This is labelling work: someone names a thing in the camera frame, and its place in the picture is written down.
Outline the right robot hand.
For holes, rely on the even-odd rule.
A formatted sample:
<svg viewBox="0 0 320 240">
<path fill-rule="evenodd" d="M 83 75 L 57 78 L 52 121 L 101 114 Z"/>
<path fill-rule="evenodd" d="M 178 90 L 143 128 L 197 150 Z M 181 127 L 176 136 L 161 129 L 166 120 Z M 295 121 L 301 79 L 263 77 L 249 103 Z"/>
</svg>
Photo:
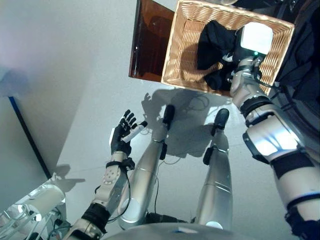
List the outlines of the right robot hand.
<svg viewBox="0 0 320 240">
<path fill-rule="evenodd" d="M 273 30 L 262 23 L 249 22 L 235 32 L 233 49 L 222 57 L 228 63 L 238 64 L 244 59 L 262 62 L 271 50 Z"/>
</svg>

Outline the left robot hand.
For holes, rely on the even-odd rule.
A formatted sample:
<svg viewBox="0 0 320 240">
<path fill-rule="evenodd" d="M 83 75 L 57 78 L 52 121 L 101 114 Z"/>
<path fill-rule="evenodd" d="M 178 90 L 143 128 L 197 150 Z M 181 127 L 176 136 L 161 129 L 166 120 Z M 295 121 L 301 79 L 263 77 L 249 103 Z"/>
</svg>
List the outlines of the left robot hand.
<svg viewBox="0 0 320 240">
<path fill-rule="evenodd" d="M 139 124 L 136 123 L 135 114 L 130 109 L 126 110 L 111 133 L 111 153 L 123 152 L 128 157 L 132 152 L 131 140 L 144 130 L 147 125 L 146 121 L 142 121 Z"/>
</svg>

